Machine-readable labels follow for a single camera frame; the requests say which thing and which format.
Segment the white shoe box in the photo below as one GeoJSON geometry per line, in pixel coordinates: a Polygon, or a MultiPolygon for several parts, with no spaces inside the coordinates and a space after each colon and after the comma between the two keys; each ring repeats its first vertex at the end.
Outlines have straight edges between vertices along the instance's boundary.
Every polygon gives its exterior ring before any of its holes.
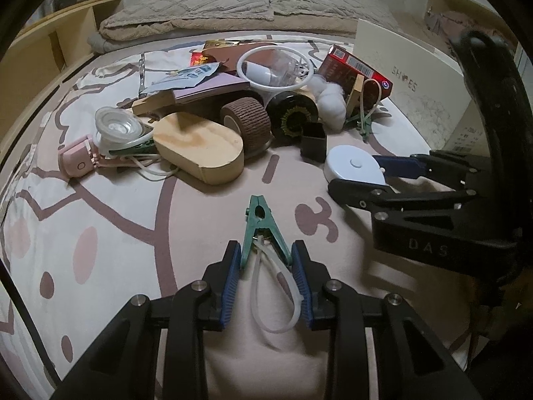
{"type": "Polygon", "coordinates": [[[431,149],[489,155],[481,115],[454,59],[365,20],[358,22],[354,53],[392,81],[392,102],[431,149]]]}

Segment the left grey quilted pillow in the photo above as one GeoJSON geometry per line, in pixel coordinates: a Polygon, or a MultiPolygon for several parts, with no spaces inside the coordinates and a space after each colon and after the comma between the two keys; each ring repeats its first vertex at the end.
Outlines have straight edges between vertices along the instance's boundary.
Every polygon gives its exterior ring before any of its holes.
{"type": "Polygon", "coordinates": [[[113,27],[200,19],[272,21],[270,0],[140,0],[113,15],[113,27]]]}

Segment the wooden side shelf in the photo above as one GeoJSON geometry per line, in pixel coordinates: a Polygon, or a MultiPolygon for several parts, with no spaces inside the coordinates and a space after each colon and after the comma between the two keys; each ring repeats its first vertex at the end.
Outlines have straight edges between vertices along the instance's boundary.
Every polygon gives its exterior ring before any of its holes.
{"type": "Polygon", "coordinates": [[[122,0],[85,0],[20,31],[1,60],[1,136],[53,81],[92,55],[88,38],[122,0]]]}

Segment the small black square cup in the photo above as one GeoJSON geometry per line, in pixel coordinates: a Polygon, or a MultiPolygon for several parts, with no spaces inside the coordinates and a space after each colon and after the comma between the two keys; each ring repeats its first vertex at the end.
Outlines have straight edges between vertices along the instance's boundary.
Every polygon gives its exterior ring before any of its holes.
{"type": "Polygon", "coordinates": [[[303,126],[300,153],[305,159],[324,163],[327,155],[327,135],[322,123],[307,122],[303,126]]]}

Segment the pink handheld fan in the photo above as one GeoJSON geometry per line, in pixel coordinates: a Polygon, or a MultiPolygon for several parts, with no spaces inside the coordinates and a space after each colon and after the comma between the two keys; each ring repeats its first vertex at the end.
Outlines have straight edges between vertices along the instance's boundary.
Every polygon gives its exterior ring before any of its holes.
{"type": "Polygon", "coordinates": [[[92,136],[85,135],[58,151],[58,166],[66,178],[81,178],[97,168],[99,158],[92,136]]]}

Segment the purple notebook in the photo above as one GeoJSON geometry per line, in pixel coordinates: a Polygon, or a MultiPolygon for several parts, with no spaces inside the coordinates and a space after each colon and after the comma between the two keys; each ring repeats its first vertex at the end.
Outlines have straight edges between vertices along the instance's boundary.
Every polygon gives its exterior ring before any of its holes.
{"type": "Polygon", "coordinates": [[[210,98],[242,89],[248,89],[249,82],[235,75],[226,72],[202,81],[198,86],[187,89],[175,89],[174,101],[176,104],[184,104],[202,98],[210,98]]]}

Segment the black round tin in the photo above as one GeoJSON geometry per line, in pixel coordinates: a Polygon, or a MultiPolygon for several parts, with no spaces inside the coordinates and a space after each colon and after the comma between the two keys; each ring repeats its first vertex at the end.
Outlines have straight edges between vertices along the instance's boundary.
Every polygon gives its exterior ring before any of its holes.
{"type": "Polygon", "coordinates": [[[274,139],[283,145],[298,143],[303,127],[318,121],[318,108],[312,98],[293,91],[276,94],[266,105],[274,139]]]}

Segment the oval wooden board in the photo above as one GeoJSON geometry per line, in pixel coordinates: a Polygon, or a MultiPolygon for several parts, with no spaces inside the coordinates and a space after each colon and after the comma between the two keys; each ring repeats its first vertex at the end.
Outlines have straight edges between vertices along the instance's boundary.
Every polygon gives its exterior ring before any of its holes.
{"type": "Polygon", "coordinates": [[[208,185],[232,182],[243,172],[241,136],[212,120],[172,113],[154,125],[153,139],[162,158],[208,185]]]}

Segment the blue white wipe packet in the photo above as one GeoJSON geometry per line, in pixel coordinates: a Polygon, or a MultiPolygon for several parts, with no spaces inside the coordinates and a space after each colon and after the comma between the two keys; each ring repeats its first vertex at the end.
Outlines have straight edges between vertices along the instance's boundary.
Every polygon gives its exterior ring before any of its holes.
{"type": "Polygon", "coordinates": [[[165,90],[197,87],[204,80],[214,75],[219,70],[219,67],[220,64],[218,62],[212,62],[178,70],[174,74],[168,75],[146,87],[142,93],[152,95],[165,90]]]}

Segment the green clip with white loop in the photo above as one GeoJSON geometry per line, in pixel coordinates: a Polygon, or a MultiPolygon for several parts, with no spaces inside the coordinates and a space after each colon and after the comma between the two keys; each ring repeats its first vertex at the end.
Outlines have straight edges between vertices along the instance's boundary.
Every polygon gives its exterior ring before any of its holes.
{"type": "Polygon", "coordinates": [[[257,255],[251,279],[252,317],[261,330],[271,334],[282,334],[292,330],[302,314],[303,297],[291,272],[293,257],[263,195],[252,195],[246,209],[246,228],[240,261],[242,270],[246,268],[253,251],[257,255]],[[293,304],[290,320],[279,328],[268,327],[259,312],[259,271],[263,263],[271,267],[275,279],[293,304]]]}

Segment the red cardboard box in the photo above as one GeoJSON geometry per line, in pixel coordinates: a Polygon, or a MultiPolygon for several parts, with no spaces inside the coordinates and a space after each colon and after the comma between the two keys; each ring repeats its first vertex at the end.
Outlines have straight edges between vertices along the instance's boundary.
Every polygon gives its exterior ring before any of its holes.
{"type": "Polygon", "coordinates": [[[343,90],[344,98],[350,96],[358,75],[364,79],[376,80],[381,86],[381,98],[389,97],[393,89],[393,83],[388,78],[337,44],[331,46],[318,74],[328,82],[338,84],[343,90]]]}

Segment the cartoon print blanket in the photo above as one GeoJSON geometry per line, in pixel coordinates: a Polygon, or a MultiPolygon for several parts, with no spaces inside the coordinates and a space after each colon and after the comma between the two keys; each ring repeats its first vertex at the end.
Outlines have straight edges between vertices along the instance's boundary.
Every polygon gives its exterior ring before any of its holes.
{"type": "MultiPolygon", "coordinates": [[[[99,57],[67,80],[21,138],[1,174],[1,257],[65,377],[101,330],[137,293],[173,295],[242,242],[251,195],[264,195],[287,244],[303,239],[313,260],[359,293],[399,293],[464,368],[467,277],[377,251],[370,215],[346,211],[327,192],[320,164],[297,146],[272,145],[227,185],[180,172],[165,180],[136,169],[98,170],[67,182],[58,150],[95,133],[101,107],[134,98],[146,52],[146,84],[186,67],[194,45],[154,42],[99,57]]],[[[266,333],[250,312],[255,255],[240,276],[231,323],[206,333],[210,399],[322,399],[326,332],[302,323],[266,333]]],[[[22,318],[1,286],[1,353],[33,399],[53,391],[22,318]]]]}

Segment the white cotton ball bag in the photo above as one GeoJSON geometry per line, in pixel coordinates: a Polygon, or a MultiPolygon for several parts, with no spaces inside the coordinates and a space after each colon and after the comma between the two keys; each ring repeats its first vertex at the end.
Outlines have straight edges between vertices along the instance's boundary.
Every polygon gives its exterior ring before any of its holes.
{"type": "Polygon", "coordinates": [[[318,116],[332,132],[339,133],[346,120],[346,103],[340,85],[328,82],[319,74],[314,74],[308,84],[318,109],[318,116]]]}

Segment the brown bandage roll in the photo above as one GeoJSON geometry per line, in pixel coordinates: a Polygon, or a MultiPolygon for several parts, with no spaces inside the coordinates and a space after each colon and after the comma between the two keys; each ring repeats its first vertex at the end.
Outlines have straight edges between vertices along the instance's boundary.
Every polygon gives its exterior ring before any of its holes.
{"type": "Polygon", "coordinates": [[[267,150],[271,143],[271,122],[265,107],[255,98],[239,98],[221,107],[221,124],[236,132],[250,158],[267,150]]]}

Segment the white round tape measure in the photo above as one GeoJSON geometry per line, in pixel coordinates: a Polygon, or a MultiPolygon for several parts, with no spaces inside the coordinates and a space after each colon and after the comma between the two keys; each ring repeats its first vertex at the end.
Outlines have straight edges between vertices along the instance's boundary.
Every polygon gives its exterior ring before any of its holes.
{"type": "Polygon", "coordinates": [[[323,165],[327,182],[334,179],[385,185],[380,165],[366,151],[353,145],[337,145],[331,148],[323,165]]]}

